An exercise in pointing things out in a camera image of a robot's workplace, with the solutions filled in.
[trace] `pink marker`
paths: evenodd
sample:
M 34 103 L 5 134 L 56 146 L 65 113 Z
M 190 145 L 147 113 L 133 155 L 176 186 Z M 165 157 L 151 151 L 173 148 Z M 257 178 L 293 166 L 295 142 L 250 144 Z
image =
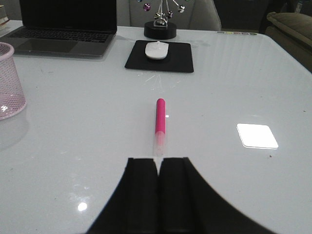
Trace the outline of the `pink marker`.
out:
M 156 104 L 156 126 L 155 126 L 155 156 L 163 156 L 165 150 L 166 134 L 166 102 L 160 98 Z

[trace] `laptop keyboard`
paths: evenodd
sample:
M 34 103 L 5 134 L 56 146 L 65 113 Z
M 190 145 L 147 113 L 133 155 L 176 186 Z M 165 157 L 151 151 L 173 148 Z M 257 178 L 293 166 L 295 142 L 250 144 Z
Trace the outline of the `laptop keyboard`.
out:
M 23 28 L 12 34 L 12 38 L 54 39 L 71 41 L 90 41 L 104 43 L 110 34 L 101 32 L 67 31 L 57 29 Z

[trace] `laptop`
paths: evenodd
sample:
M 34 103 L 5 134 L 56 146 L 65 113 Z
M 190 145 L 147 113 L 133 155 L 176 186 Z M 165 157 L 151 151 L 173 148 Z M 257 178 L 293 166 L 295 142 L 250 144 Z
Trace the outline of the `laptop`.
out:
M 19 2 L 23 26 L 0 38 L 17 54 L 101 58 L 116 35 L 116 0 Z

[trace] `black mouse pad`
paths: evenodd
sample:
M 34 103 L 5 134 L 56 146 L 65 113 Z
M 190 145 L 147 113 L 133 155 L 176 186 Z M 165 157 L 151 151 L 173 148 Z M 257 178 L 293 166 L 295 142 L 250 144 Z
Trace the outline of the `black mouse pad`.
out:
M 149 42 L 152 41 L 137 40 L 135 42 L 125 68 L 163 72 L 194 72 L 190 44 L 164 41 L 169 44 L 167 57 L 155 60 L 147 58 L 145 55 L 145 46 Z

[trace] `pink mesh pencil holder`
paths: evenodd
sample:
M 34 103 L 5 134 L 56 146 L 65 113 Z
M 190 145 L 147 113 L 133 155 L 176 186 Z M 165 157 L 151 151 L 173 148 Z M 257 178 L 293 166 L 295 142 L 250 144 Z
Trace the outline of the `pink mesh pencil holder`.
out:
M 26 106 L 13 53 L 12 45 L 0 42 L 0 120 L 16 115 Z

